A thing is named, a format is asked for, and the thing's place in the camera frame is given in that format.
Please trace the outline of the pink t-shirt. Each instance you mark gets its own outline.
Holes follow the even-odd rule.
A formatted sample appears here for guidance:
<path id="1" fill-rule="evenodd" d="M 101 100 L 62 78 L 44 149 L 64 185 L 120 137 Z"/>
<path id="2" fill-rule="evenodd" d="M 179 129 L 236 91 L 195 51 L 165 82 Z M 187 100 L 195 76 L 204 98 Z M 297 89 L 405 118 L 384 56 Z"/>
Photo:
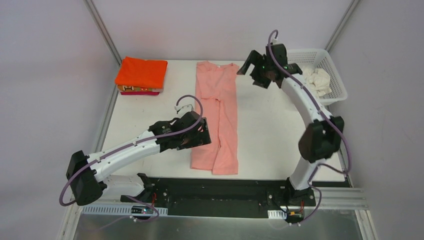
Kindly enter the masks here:
<path id="1" fill-rule="evenodd" d="M 239 66 L 196 64 L 195 97 L 203 107 L 211 143 L 191 151 L 190 167 L 213 175 L 237 175 L 238 105 L 236 78 Z"/>

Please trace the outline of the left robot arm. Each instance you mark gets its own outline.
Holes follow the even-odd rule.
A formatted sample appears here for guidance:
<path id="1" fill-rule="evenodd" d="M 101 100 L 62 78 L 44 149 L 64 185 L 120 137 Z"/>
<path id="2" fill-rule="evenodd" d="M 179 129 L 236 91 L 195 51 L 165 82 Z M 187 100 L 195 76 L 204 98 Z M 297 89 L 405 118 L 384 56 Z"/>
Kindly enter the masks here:
<path id="1" fill-rule="evenodd" d="M 132 140 L 108 150 L 88 155 L 81 150 L 75 152 L 66 172 L 74 202 L 85 206 L 106 196 L 119 196 L 122 202 L 150 200 L 153 185 L 146 174 L 126 176 L 115 172 L 166 150 L 179 151 L 210 143 L 206 117 L 188 111 L 172 120 L 157 121 Z"/>

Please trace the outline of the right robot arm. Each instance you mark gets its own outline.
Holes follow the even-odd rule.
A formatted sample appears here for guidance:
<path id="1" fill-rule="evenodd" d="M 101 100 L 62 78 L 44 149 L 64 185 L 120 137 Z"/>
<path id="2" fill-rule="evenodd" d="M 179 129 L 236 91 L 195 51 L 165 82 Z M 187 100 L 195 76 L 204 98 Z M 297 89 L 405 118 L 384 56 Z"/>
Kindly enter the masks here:
<path id="1" fill-rule="evenodd" d="M 319 103 L 308 89 L 301 67 L 288 62 L 287 49 L 282 43 L 271 43 L 265 49 L 265 54 L 252 50 L 237 74 L 245 75 L 253 66 L 249 74 L 253 84 L 267 89 L 276 83 L 302 117 L 305 131 L 298 142 L 300 160 L 285 188 L 289 196 L 297 197 L 308 193 L 319 167 L 340 149 L 344 120 Z"/>

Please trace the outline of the white crumpled t-shirt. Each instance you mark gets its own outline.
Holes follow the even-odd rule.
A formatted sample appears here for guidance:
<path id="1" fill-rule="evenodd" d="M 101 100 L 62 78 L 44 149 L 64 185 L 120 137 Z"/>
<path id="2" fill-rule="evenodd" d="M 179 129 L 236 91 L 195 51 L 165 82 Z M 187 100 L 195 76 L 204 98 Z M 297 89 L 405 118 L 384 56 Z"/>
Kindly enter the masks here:
<path id="1" fill-rule="evenodd" d="M 312 65 L 305 65 L 300 68 L 307 88 L 317 98 L 330 94 L 331 76 L 323 68 L 315 68 Z"/>

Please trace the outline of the white plastic basket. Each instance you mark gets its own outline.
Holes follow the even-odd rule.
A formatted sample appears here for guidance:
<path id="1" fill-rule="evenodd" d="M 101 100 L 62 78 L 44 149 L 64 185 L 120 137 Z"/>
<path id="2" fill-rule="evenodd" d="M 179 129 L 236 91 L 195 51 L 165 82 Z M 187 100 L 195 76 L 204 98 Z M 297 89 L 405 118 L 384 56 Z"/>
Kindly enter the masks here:
<path id="1" fill-rule="evenodd" d="M 332 92 L 323 97 L 316 97 L 312 94 L 322 105 L 328 106 L 347 99 L 348 93 L 346 88 L 326 50 L 320 48 L 290 49 L 287 51 L 287 58 L 289 64 L 296 63 L 300 68 L 311 65 L 314 68 L 324 69 L 330 75 L 330 88 Z M 304 76 L 302 76 L 299 81 L 307 87 Z"/>

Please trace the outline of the magenta folded t-shirt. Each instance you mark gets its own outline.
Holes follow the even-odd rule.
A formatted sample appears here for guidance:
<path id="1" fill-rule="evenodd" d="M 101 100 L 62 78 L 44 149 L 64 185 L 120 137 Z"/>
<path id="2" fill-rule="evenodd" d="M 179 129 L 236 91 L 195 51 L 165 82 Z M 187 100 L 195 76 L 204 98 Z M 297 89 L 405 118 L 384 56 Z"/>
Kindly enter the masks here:
<path id="1" fill-rule="evenodd" d="M 130 91 L 130 92 L 120 92 L 123 96 L 158 96 L 160 92 L 154 91 Z"/>

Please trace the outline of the orange folded t-shirt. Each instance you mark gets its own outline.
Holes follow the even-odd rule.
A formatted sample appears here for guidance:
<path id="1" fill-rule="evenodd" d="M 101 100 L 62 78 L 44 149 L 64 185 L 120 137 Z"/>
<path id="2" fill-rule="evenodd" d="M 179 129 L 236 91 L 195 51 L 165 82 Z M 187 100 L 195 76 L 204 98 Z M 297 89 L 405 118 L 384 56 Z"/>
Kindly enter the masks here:
<path id="1" fill-rule="evenodd" d="M 114 80 L 116 85 L 162 89 L 168 62 L 126 56 Z"/>

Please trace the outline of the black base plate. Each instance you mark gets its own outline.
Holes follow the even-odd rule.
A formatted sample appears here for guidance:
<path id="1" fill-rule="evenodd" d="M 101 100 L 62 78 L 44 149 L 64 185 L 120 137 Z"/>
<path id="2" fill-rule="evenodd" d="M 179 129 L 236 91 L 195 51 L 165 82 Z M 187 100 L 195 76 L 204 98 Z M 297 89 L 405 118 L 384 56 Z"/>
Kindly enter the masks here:
<path id="1" fill-rule="evenodd" d="M 266 218 L 268 211 L 316 205 L 311 188 L 296 193 L 286 180 L 141 179 L 145 189 L 138 195 L 123 194 L 121 202 L 153 203 L 171 216 L 260 219 Z"/>

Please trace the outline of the right corner frame post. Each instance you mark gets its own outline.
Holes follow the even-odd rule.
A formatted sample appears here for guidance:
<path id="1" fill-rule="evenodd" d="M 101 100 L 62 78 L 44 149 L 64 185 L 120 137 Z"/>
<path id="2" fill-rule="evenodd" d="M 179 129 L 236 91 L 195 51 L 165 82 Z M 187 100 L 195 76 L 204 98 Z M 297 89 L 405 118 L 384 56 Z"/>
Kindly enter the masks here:
<path id="1" fill-rule="evenodd" d="M 362 0 L 351 0 L 348 7 L 346 8 L 343 16 L 341 17 L 340 21 L 338 22 L 336 28 L 334 29 L 331 37 L 329 38 L 325 50 L 327 52 L 331 52 L 334 46 L 336 45 L 340 35 L 342 34 L 342 31 L 344 30 L 345 26 L 348 24 L 348 21 L 350 20 L 351 16 L 357 9 L 357 7 L 361 4 Z"/>

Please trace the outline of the corner frame post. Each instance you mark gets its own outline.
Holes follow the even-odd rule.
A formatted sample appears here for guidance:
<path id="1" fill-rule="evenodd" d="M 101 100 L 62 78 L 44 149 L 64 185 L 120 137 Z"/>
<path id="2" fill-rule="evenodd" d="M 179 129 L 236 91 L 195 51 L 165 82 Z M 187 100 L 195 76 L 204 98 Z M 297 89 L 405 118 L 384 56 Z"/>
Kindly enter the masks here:
<path id="1" fill-rule="evenodd" d="M 112 54 L 114 60 L 116 63 L 120 66 L 122 64 L 122 57 L 101 17 L 100 12 L 98 11 L 95 2 L 93 0 L 84 0 L 84 4 L 87 7 L 87 10 L 89 11 L 91 17 L 93 18 L 93 21 L 98 28 L 103 40 L 105 41 L 110 53 Z"/>
<path id="2" fill-rule="evenodd" d="M 334 46 L 336 45 L 340 35 L 342 34 L 342 31 L 344 30 L 345 26 L 348 24 L 348 21 L 350 20 L 351 16 L 357 9 L 357 7 L 361 4 L 362 0 L 351 0 L 348 7 L 346 8 L 343 16 L 341 17 L 340 21 L 338 22 L 336 28 L 334 29 L 331 37 L 329 38 L 325 50 L 327 52 L 331 52 Z"/>

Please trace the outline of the aluminium rail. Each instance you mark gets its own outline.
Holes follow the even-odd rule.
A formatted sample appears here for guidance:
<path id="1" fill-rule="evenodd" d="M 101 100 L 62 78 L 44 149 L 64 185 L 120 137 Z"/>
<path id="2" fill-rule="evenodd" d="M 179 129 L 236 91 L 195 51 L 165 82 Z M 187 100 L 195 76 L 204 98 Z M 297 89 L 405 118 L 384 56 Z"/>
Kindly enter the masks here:
<path id="1" fill-rule="evenodd" d="M 346 188 L 346 187 L 321 187 L 321 202 L 318 207 L 319 210 L 369 210 L 369 205 L 364 195 L 364 191 L 360 188 Z M 319 203 L 319 192 L 314 190 L 313 199 L 304 201 L 304 208 L 307 210 L 313 210 Z M 94 203 L 89 203 L 83 207 L 94 206 L 94 205 L 140 205 L 134 201 L 121 202 L 118 199 L 113 198 L 100 198 Z M 154 203 L 155 208 L 167 208 L 159 204 L 156 199 Z M 297 205 L 288 205 L 288 209 L 300 209 L 300 203 Z"/>

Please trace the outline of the left corner frame post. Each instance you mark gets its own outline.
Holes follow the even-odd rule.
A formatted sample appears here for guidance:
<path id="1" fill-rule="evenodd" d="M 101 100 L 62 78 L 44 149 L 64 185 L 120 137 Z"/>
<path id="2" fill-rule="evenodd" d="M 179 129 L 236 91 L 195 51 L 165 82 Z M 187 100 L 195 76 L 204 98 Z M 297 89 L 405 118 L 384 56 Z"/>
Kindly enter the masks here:
<path id="1" fill-rule="evenodd" d="M 98 28 L 103 40 L 105 41 L 110 53 L 112 54 L 114 60 L 116 63 L 120 66 L 122 64 L 122 57 L 101 17 L 100 12 L 98 11 L 95 2 L 93 0 L 84 0 L 84 4 L 87 7 L 87 10 L 89 11 L 91 17 L 93 18 L 93 21 Z"/>

